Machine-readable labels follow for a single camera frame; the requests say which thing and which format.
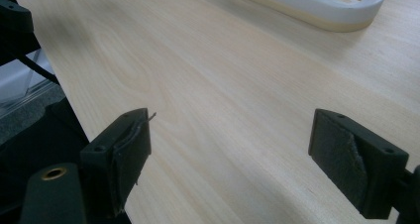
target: gray surface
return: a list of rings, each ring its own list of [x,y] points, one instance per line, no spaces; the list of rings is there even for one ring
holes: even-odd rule
[[[61,87],[54,85],[37,98],[0,119],[0,144],[30,127],[44,115],[48,105],[58,102],[64,97]]]

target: black plastic bracket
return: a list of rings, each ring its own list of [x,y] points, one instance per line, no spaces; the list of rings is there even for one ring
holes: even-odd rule
[[[81,167],[33,174],[20,223],[129,224],[124,205],[152,152],[152,118],[147,108],[125,113],[80,152]]]
[[[9,0],[0,0],[0,26],[21,33],[34,31],[31,12]]]
[[[342,114],[317,109],[309,155],[364,218],[387,219],[394,206],[414,220],[407,223],[420,223],[420,169],[407,171],[408,154],[377,134]]]

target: wooden board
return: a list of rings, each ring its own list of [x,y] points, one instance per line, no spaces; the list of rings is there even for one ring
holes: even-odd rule
[[[367,221],[307,155],[315,108],[420,164],[420,12],[336,34],[249,0],[19,0],[90,140],[157,112],[134,223]]]

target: white container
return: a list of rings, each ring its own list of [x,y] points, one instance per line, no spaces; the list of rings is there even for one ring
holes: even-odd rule
[[[0,66],[0,103],[25,96],[31,77],[32,71],[16,59]]]
[[[253,0],[333,32],[351,32],[373,21],[383,0]]]

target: table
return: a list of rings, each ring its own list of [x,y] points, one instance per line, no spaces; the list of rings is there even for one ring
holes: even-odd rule
[[[420,164],[418,0],[337,34],[249,0],[18,0],[87,137],[141,107],[153,153],[134,223],[366,221],[307,154],[315,108]]]

